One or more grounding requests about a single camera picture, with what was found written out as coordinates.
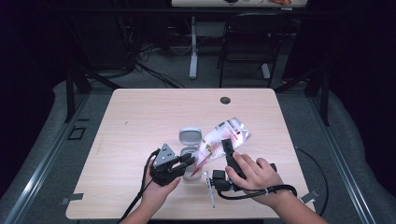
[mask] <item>plastic lid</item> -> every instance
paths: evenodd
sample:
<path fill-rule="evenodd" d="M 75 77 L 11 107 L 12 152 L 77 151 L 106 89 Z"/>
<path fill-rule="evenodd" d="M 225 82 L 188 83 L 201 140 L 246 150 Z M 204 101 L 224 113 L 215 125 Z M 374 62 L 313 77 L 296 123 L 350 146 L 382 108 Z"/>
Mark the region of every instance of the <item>plastic lid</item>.
<path fill-rule="evenodd" d="M 201 129 L 195 127 L 182 128 L 178 133 L 178 139 L 187 146 L 198 145 L 202 140 Z"/>

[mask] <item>finger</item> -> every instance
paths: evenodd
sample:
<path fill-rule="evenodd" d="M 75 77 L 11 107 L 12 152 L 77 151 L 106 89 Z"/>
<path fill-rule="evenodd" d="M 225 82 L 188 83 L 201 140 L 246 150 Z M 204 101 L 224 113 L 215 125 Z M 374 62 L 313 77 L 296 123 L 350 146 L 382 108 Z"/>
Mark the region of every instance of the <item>finger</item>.
<path fill-rule="evenodd" d="M 241 167 L 242 172 L 244 172 L 246 177 L 250 177 L 250 176 L 256 175 L 254 173 L 254 171 L 251 169 L 251 167 L 248 164 L 248 162 L 245 160 L 245 158 L 242 157 L 239 153 L 234 152 L 233 153 L 233 158 L 235 159 L 236 163 L 238 163 L 239 167 Z"/>
<path fill-rule="evenodd" d="M 233 169 L 231 166 L 226 166 L 225 167 L 225 172 L 227 173 L 227 176 L 230 177 L 230 179 L 235 183 L 235 185 L 245 188 L 247 181 L 241 176 L 239 176 L 236 171 Z"/>
<path fill-rule="evenodd" d="M 167 188 L 169 188 L 170 190 L 174 190 L 178 183 L 180 183 L 180 176 L 176 177 L 176 179 L 174 179 L 171 183 L 169 183 L 168 186 L 166 186 Z"/>
<path fill-rule="evenodd" d="M 268 166 L 270 166 L 270 163 L 266 159 L 263 159 L 263 158 L 258 158 L 256 160 L 256 162 L 262 169 L 266 169 L 266 168 L 268 168 Z"/>
<path fill-rule="evenodd" d="M 151 171 L 151 166 L 152 166 L 153 162 L 154 162 L 154 160 L 150 160 L 149 163 L 148 163 L 148 168 L 146 170 L 146 179 L 151 179 L 152 178 L 152 176 L 150 174 L 150 171 Z"/>
<path fill-rule="evenodd" d="M 251 170 L 254 172 L 255 175 L 259 175 L 262 172 L 262 168 L 257 164 L 256 161 L 251 159 L 248 154 L 241 155 L 247 164 L 250 166 Z"/>

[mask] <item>office chair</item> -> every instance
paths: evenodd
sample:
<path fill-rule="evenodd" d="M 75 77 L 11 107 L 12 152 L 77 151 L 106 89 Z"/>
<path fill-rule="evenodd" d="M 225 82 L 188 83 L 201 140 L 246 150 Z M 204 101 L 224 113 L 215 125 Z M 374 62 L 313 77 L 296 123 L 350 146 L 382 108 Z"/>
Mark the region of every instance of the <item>office chair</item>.
<path fill-rule="evenodd" d="M 290 28 L 290 19 L 279 13 L 242 13 L 230 18 L 223 32 L 218 68 L 219 87 L 222 87 L 224 62 L 258 63 L 262 67 L 269 63 L 271 82 L 276 68 L 277 55 L 285 33 Z"/>

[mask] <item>wrist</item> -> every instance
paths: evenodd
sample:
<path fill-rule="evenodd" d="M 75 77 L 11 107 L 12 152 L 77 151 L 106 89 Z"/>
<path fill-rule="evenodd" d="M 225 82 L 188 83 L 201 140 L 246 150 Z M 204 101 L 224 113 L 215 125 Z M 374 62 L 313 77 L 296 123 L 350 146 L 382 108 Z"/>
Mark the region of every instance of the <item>wrist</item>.
<path fill-rule="evenodd" d="M 152 213 L 154 215 L 164 204 L 165 200 L 156 200 L 156 199 L 148 199 L 143 198 L 139 204 L 142 210 Z"/>
<path fill-rule="evenodd" d="M 154 216 L 154 214 L 158 211 L 156 206 L 151 206 L 148 203 L 139 204 L 139 206 L 135 210 L 141 214 L 144 214 L 147 217 Z"/>
<path fill-rule="evenodd" d="M 288 190 L 278 191 L 272 196 L 274 199 L 271 204 L 268 204 L 268 206 L 270 206 L 274 211 L 283 206 L 284 203 L 288 203 L 290 200 L 296 199 L 296 197 Z"/>

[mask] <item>table leg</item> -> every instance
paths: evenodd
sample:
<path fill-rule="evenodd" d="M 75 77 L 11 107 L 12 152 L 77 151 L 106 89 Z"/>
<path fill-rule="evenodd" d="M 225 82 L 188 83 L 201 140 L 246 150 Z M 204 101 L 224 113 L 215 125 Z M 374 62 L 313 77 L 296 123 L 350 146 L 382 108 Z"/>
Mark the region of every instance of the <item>table leg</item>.
<path fill-rule="evenodd" d="M 270 69 L 268 68 L 268 63 L 264 63 L 262 65 L 262 77 L 264 79 L 270 78 L 271 73 L 270 73 Z"/>
<path fill-rule="evenodd" d="M 197 36 L 195 33 L 195 17 L 191 18 L 191 64 L 190 79 L 197 78 L 198 54 L 197 54 Z"/>

